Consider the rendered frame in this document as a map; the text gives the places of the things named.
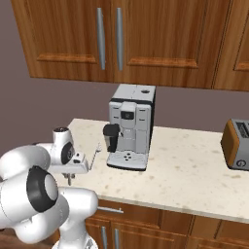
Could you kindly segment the orange and grey toaster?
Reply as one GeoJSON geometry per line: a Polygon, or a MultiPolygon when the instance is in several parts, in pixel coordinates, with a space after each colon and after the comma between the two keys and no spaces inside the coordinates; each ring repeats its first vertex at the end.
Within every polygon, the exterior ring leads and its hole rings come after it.
{"type": "Polygon", "coordinates": [[[229,169],[249,171],[249,120],[229,119],[221,147],[229,169]]]}

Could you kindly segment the wooden base cupboard door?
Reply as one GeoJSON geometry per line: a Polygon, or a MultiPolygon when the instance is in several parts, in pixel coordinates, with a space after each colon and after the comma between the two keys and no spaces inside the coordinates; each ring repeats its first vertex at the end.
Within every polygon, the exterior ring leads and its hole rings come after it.
{"type": "Polygon", "coordinates": [[[119,229],[120,249],[185,249],[188,237],[161,229],[118,222],[112,222],[111,228],[114,249],[114,229],[119,229]]]}
{"type": "Polygon", "coordinates": [[[86,219],[86,227],[89,235],[95,240],[99,249],[103,249],[101,227],[104,226],[107,232],[108,249],[113,249],[111,224],[101,219],[86,219]]]}

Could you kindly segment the wooden wall cupboard door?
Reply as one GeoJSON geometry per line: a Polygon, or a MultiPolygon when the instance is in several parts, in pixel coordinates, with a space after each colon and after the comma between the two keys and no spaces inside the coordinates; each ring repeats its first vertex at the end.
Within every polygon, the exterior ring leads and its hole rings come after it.
{"type": "Polygon", "coordinates": [[[111,0],[11,0],[32,78],[113,80],[111,0]],[[102,9],[105,70],[97,45],[96,9],[102,9]]]}
{"type": "Polygon", "coordinates": [[[210,89],[231,0],[112,0],[114,80],[210,89]],[[123,11],[123,70],[116,10],[123,11]]]}
{"type": "Polygon", "coordinates": [[[249,91],[249,0],[231,0],[213,88],[249,91]]]}

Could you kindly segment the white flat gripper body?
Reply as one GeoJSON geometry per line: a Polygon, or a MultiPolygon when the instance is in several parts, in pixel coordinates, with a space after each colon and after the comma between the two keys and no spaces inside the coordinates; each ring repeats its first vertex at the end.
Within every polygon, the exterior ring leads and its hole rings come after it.
{"type": "Polygon", "coordinates": [[[86,174],[89,168],[85,163],[76,160],[64,165],[51,165],[48,171],[50,173],[86,174]]]}

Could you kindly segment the silver and black coffee machine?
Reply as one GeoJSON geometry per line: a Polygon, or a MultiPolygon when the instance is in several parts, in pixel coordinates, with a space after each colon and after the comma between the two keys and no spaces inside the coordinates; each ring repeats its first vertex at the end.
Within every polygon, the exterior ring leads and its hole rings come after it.
{"type": "Polygon", "coordinates": [[[110,167],[145,171],[154,128],[156,87],[120,84],[103,127],[110,167]]]}

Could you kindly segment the wooden drawer front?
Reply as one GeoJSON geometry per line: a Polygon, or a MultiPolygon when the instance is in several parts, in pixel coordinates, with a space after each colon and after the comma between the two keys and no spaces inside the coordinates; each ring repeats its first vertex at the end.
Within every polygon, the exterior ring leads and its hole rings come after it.
{"type": "Polygon", "coordinates": [[[159,226],[160,211],[158,209],[103,199],[99,201],[99,206],[110,207],[114,209],[121,208],[124,214],[97,210],[95,213],[96,216],[103,216],[121,221],[129,221],[131,223],[146,224],[156,228],[159,226]]]}
{"type": "Polygon", "coordinates": [[[220,219],[163,210],[160,213],[160,228],[202,239],[215,239],[220,219]]]}

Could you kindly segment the silver fork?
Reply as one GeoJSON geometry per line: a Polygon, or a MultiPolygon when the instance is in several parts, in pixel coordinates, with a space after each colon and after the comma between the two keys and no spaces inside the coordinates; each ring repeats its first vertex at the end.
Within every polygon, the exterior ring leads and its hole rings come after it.
{"type": "Polygon", "coordinates": [[[97,147],[96,147],[96,149],[95,149],[95,151],[94,151],[93,157],[92,157],[92,159],[91,159],[91,162],[90,162],[90,164],[89,164],[89,170],[92,169],[93,164],[94,164],[94,161],[95,161],[95,158],[96,158],[96,155],[97,155],[98,153],[100,153],[100,152],[101,152],[101,144],[98,143],[98,144],[97,144],[97,147]]]}

